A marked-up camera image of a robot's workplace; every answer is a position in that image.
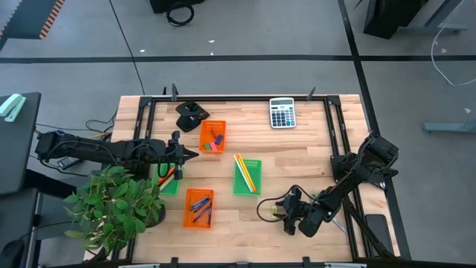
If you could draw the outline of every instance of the orange basket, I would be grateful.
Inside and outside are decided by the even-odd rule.
[[[225,150],[225,132],[226,121],[203,120],[202,128],[200,130],[199,150],[201,150],[203,153],[223,153]],[[222,142],[216,146],[216,151],[207,150],[205,148],[206,143],[215,142],[215,136],[213,134],[216,136],[223,136]]]
[[[191,205],[200,201],[204,197],[210,197],[210,201],[200,208],[199,211],[193,213],[190,210]],[[203,210],[208,209],[208,206],[211,205],[211,212],[205,212],[195,223],[193,220],[197,218]],[[184,228],[196,228],[196,229],[210,229],[211,228],[211,219],[210,224],[208,224],[208,213],[211,213],[213,216],[213,190],[208,189],[195,189],[188,188],[187,195],[185,197],[185,207],[184,207]]]

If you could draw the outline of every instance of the desk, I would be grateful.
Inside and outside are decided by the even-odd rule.
[[[140,96],[123,96],[120,99],[113,141],[133,137],[140,99]],[[340,99],[351,150],[356,152],[368,135],[360,98],[358,95],[341,95]],[[179,114],[175,107],[181,103],[180,100],[156,104],[151,138],[166,141],[170,139],[172,131],[178,129],[176,120]],[[171,257],[178,257],[180,263],[301,262],[303,256],[309,256],[313,262],[350,261],[347,235],[334,223],[323,223],[318,233],[308,238],[298,230],[295,236],[289,236],[283,231],[282,223],[265,223],[256,215],[260,200],[281,196],[293,184],[302,186],[310,194],[317,194],[335,184],[329,163],[332,148],[324,103],[295,102],[297,127],[290,130],[273,130],[269,126],[268,101],[265,100],[197,103],[210,113],[210,120],[227,121],[225,152],[201,153],[184,165],[184,178],[178,194],[175,197],[161,196],[167,201],[165,221],[137,236],[132,262],[169,263]],[[148,109],[145,109],[142,118],[141,138],[146,132]],[[332,118],[334,125],[339,126],[334,109]],[[181,133],[179,142],[187,149],[199,152],[199,131],[197,128],[189,133]],[[343,153],[342,140],[337,136],[340,152]],[[261,197],[232,194],[233,155],[236,153],[241,153],[245,159],[263,161]],[[211,230],[182,227],[187,188],[215,190]],[[393,250],[399,255],[384,191],[363,184],[360,192],[366,214],[386,216]],[[270,216],[270,206],[271,202],[262,206],[261,213],[264,216]],[[342,211],[336,218],[344,226]],[[354,229],[359,255],[364,256],[363,242],[356,224]]]

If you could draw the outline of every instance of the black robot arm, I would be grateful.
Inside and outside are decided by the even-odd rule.
[[[71,156],[130,170],[140,170],[143,164],[173,163],[176,165],[174,177],[181,179],[181,166],[199,154],[179,144],[179,138],[180,132],[174,131],[167,144],[157,139],[107,142],[54,131],[38,136],[35,153],[42,162]]]
[[[390,167],[398,158],[398,151],[398,147],[380,135],[371,133],[360,146],[357,154],[348,153],[339,159],[334,159],[333,156],[331,162],[334,161],[332,167],[338,181],[336,185],[323,190],[315,199],[310,197],[300,186],[293,185],[284,199],[276,202],[276,205],[282,206],[286,210],[284,215],[275,215],[284,222],[284,231],[289,235],[294,235],[295,222],[299,221],[297,226],[299,230],[307,237],[312,237],[322,222],[330,222],[339,211],[341,204],[345,203],[345,208],[356,220],[380,256],[395,258],[370,230],[365,220],[350,202],[348,195],[363,182],[383,181],[397,175],[398,171],[390,169]],[[303,192],[311,198],[311,202],[300,200]]]

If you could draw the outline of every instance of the gray floor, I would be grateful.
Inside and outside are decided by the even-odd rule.
[[[0,3],[0,19],[13,2]],[[391,40],[362,34],[366,3],[346,0],[360,55],[429,55],[434,35],[398,32]],[[421,25],[436,10],[432,0],[415,18]],[[335,54],[350,55],[344,26],[334,0],[207,0],[196,6],[187,27],[173,28],[154,15],[147,0],[113,0],[135,56]],[[466,32],[441,36],[435,54],[476,54],[476,3],[466,0],[451,17],[467,24]],[[68,0],[45,40],[9,40],[0,57],[127,57],[107,0]],[[455,82],[476,77],[474,62],[440,62]],[[394,179],[413,259],[476,264],[476,210],[473,189],[473,135],[422,132],[424,121],[467,121],[475,118],[476,83],[454,88],[431,62],[363,63],[379,126],[400,147]],[[317,93],[359,94],[351,62],[194,62],[139,63],[147,94],[161,94],[176,83],[181,94]],[[38,122],[83,127],[91,118],[107,120],[121,95],[139,95],[131,63],[1,64],[0,95],[42,93]],[[88,136],[88,132],[75,132]],[[66,176],[31,159],[29,168],[53,178]],[[87,173],[98,168],[85,163]],[[78,263],[81,242],[48,239],[41,262]]]

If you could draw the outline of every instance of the potted plant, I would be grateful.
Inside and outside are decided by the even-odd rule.
[[[99,175],[90,175],[89,184],[65,199],[66,208],[82,231],[66,231],[69,237],[83,238],[84,248],[103,247],[109,254],[122,249],[137,233],[159,224],[165,218],[160,188],[152,180],[132,179],[124,167],[109,167]]]

